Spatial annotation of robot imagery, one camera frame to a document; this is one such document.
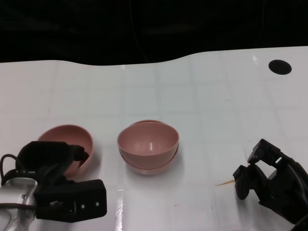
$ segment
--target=bowl rim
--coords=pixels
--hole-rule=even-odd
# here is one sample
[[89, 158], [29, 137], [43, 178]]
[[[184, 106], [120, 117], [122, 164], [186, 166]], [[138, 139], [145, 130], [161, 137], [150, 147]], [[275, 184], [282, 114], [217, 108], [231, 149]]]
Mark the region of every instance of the bowl rim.
[[[167, 127], [172, 128], [172, 129], [176, 132], [177, 137], [178, 137], [176, 143], [175, 143], [171, 148], [169, 148], [169, 149], [167, 149], [166, 151], [164, 151], [163, 153], [150, 154], [150, 155], [138, 155], [138, 154], [134, 154], [134, 153], [131, 153], [131, 152], [128, 152], [127, 150], [125, 150], [125, 149], [119, 144], [119, 138], [120, 138], [121, 134], [122, 134], [124, 131], [126, 131], [127, 129], [129, 129], [129, 128], [132, 128], [132, 127], [135, 127], [135, 126], [143, 126], [143, 125], [145, 125], [145, 124], [160, 124], [160, 125], [163, 125], [163, 126], [167, 126]], [[170, 125], [168, 125], [168, 124], [165, 124], [165, 123], [156, 123], [156, 122], [140, 122], [140, 123], [137, 122], [137, 123], [134, 123], [134, 124], [128, 126], [127, 128], [123, 129], [123, 130], [119, 133], [119, 135], [117, 136], [117, 139], [116, 139], [116, 142], [117, 142], [117, 145], [118, 145], [119, 149], [123, 150], [124, 152], [126, 152], [126, 153], [128, 153], [128, 154], [130, 154], [130, 155], [135, 155], [135, 156], [154, 156], [154, 155], [164, 154], [164, 153], [169, 152], [170, 150], [174, 149], [174, 147], [178, 146], [178, 145], [179, 145], [179, 141], [180, 141], [180, 135], [179, 135], [178, 131], [177, 131], [174, 127], [172, 127], [172, 126], [170, 126]]]
[[134, 167], [134, 168], [136, 168], [136, 169], [140, 169], [140, 170], [144, 170], [144, 171], [151, 171], [151, 170], [157, 170], [157, 169], [159, 169], [159, 168], [162, 168], [162, 167], [164, 167], [164, 166], [170, 164], [170, 162], [173, 161], [174, 158], [175, 158], [175, 156], [178, 154], [178, 152], [179, 152], [179, 146], [180, 146], [180, 144], [178, 144], [178, 147], [177, 147], [177, 149], [176, 149], [174, 155], [172, 156], [171, 160], [169, 160], [167, 163], [165, 163], [164, 165], [162, 165], [162, 166], [160, 166], [160, 167], [151, 168], [151, 169], [143, 169], [143, 168], [136, 167], [136, 166], [132, 165], [131, 163], [129, 163], [129, 162], [124, 158], [124, 156], [123, 156], [121, 153], [120, 153], [120, 155], [121, 155], [122, 159], [124, 160], [125, 164], [130, 165], [130, 166], [132, 166], [132, 167]]
[[48, 129], [47, 131], [45, 131], [43, 134], [41, 134], [41, 135], [38, 137], [38, 141], [40, 141], [40, 139], [41, 139], [46, 133], [48, 133], [48, 132], [50, 132], [51, 130], [54, 130], [54, 129], [56, 129], [56, 128], [60, 128], [60, 127], [76, 127], [76, 128], [80, 128], [80, 129], [84, 130], [85, 132], [87, 132], [87, 134], [88, 134], [88, 135], [90, 136], [90, 138], [91, 138], [91, 145], [92, 145], [91, 153], [88, 153], [88, 154], [89, 154], [89, 157], [87, 158], [87, 160], [86, 160], [82, 165], [80, 165], [76, 170], [74, 170], [74, 171], [72, 171], [72, 172], [70, 173], [70, 175], [71, 175], [71, 174], [75, 174], [76, 172], [78, 172], [78, 170], [79, 170], [86, 162], [89, 161], [90, 155], [93, 155], [93, 151], [94, 151], [94, 141], [93, 141], [93, 137], [92, 137], [91, 133], [89, 133], [89, 131], [86, 130], [85, 128], [83, 128], [82, 126], [75, 125], [75, 124], [62, 124], [62, 125], [55, 126], [55, 127], [53, 127], [53, 128]]

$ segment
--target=pink bowl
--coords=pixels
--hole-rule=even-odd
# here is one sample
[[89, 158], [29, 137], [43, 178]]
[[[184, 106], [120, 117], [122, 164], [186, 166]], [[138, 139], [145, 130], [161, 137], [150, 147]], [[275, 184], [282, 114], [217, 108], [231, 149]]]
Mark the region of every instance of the pink bowl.
[[124, 129], [117, 138], [125, 160], [140, 169], [164, 166], [174, 156], [179, 134], [160, 121], [139, 121]]
[[172, 159], [168, 163], [166, 163], [164, 166], [161, 166], [161, 167], [155, 168], [155, 169], [141, 169], [141, 168], [137, 168], [137, 167], [131, 165], [129, 162], [127, 162], [124, 159], [124, 157], [122, 156], [122, 154], [121, 154], [121, 157], [125, 161], [126, 165], [129, 167], [130, 170], [132, 170], [132, 171], [134, 171], [134, 172], [136, 172], [138, 174], [142, 174], [142, 175], [157, 175], [157, 174], [161, 174], [163, 172], [166, 172], [170, 168], [173, 160], [177, 156], [178, 150], [179, 150], [179, 147], [177, 148], [174, 156], [172, 157]]
[[63, 141], [67, 144], [77, 144], [84, 147], [89, 154], [88, 159], [81, 163], [74, 161], [64, 175], [68, 179], [82, 175], [89, 167], [93, 158], [93, 138], [84, 128], [77, 125], [60, 125], [43, 133], [38, 141]]

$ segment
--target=stacked bowls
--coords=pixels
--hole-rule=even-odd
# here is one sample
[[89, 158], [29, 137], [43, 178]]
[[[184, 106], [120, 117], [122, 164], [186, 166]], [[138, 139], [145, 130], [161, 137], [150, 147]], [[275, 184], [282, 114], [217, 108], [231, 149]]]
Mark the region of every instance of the stacked bowls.
[[178, 151], [179, 139], [173, 127], [156, 120], [143, 120], [124, 129], [117, 143], [131, 170], [154, 175], [170, 167]]

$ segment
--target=black clamp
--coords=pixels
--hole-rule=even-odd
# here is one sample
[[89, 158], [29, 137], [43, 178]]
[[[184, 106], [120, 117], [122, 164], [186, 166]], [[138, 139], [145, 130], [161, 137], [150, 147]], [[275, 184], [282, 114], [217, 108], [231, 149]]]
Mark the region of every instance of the black clamp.
[[16, 169], [8, 171], [1, 184], [13, 178], [36, 180], [38, 186], [33, 195], [38, 219], [77, 222], [103, 217], [107, 213], [104, 183], [74, 182], [63, 175], [73, 161], [85, 161], [88, 156], [79, 145], [33, 141], [21, 149]]
[[[255, 165], [259, 160], [276, 168], [269, 178]], [[260, 205], [296, 224], [293, 231], [307, 231], [308, 174], [301, 165], [264, 139], [253, 148], [248, 163], [233, 174], [238, 198], [243, 200], [255, 190]]]

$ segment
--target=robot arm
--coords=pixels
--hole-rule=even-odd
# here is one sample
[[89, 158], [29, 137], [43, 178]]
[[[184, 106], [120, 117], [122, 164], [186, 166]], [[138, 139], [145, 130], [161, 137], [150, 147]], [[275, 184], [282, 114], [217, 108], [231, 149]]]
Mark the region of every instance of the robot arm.
[[[5, 157], [16, 159], [16, 169], [5, 175]], [[88, 154], [78, 145], [34, 141], [18, 157], [0, 161], [0, 231], [27, 231], [34, 218], [77, 222], [107, 213], [106, 189], [101, 180], [74, 182], [64, 172]]]

